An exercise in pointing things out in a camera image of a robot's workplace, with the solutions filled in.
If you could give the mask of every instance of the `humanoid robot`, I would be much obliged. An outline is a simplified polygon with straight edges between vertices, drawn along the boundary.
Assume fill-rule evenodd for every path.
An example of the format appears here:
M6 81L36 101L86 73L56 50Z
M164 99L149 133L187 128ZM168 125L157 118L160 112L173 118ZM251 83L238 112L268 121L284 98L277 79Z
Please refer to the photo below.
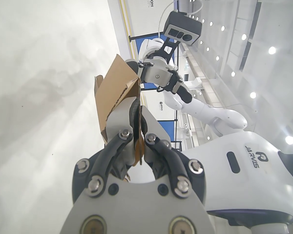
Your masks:
M163 44L164 41L160 38L143 40L139 51L139 61L144 62L150 54L159 50ZM172 59L169 60L169 65L176 69ZM219 137L242 131L247 127L245 117L237 111L211 107L197 99L185 103L179 95L165 90L163 90L163 95L167 106L174 110L181 110L183 113L208 124Z
M169 38L192 44L200 36L201 24L189 20L171 12L163 46L174 50ZM164 54L163 46L143 62L128 65L142 81L189 104L192 96L167 64L172 52ZM287 225L293 223L293 154L283 154L247 131L181 153L171 147L169 135L145 106L141 122L135 118L139 106L136 97L124 99L107 118L104 149L77 162L74 206L61 234L213 234L208 214L245 226L252 234L288 233ZM134 184L123 179L135 161L140 127L144 161L155 181Z

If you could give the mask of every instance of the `camera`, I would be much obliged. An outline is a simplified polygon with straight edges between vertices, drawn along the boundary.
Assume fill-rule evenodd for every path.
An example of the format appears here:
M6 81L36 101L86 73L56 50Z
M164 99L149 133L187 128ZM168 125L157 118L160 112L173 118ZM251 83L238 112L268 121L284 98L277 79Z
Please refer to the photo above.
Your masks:
M172 11L164 26L163 34L167 38L192 45L201 36L202 23L191 19L185 13Z

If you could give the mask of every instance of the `cardboard flap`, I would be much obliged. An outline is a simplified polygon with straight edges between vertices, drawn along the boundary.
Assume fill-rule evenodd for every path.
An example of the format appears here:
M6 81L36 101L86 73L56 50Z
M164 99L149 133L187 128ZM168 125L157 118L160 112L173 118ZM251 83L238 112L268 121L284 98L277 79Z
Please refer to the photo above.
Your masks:
M95 94L101 132L112 110L126 97L140 97L140 79L137 74L116 55L100 88Z
M94 78L94 95L97 93L99 87L101 86L102 81L103 81L102 75L98 75Z

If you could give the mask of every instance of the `white cable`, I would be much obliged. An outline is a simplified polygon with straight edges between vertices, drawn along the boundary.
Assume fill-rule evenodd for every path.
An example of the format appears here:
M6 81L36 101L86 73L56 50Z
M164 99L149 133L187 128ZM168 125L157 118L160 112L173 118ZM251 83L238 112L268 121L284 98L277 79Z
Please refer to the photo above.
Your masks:
M160 25L161 25L162 17L163 17L163 15L164 15L165 11L167 10L167 8L168 8L171 4L173 4L174 2L176 2L176 1L178 1L178 0L174 0L174 1L172 1L170 4L168 4L168 6L165 8L165 10L164 10L163 13L162 13L162 16L161 16L161 18L160 18L160 23L158 24L158 37L159 37L159 38L160 38ZM195 12L187 13L187 16L189 16L190 14L195 14L195 13L199 12L199 11L203 8L203 1L202 1L202 0L197 0L197 1L199 1L199 2L201 3L201 7L200 7L197 11L195 11Z

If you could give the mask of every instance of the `yellow stripe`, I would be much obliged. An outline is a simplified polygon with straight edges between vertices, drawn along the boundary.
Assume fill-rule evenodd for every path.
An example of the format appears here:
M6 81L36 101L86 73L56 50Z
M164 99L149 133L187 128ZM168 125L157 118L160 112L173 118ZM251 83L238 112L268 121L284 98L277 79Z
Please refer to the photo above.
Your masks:
M128 27L129 27L129 33L130 33L130 36L132 36L132 34L131 34L131 29L130 29L130 23L129 23L128 12L127 12L127 7L126 7L126 2L125 2L125 0L123 0L123 1L124 1L124 7L125 7L126 16L127 16L127 22L128 22Z
M140 93L140 97L141 97L141 100L142 100L142 105L146 106L145 97L144 97L143 91Z
M123 19L124 19L124 24L125 24L125 28L126 28L126 33L127 33L127 36L129 36L129 33L128 33L128 28L127 28L127 24L126 24L126 19L125 19L125 15L124 15L124 8L123 8L123 4L122 4L122 0L119 0L120 4L121 4L121 8L122 8L122 15L123 15ZM133 55L133 52L132 52L132 49L131 49L131 45L129 44L129 48L130 48L130 52L131 52L131 56L132 58L135 58L135 56Z

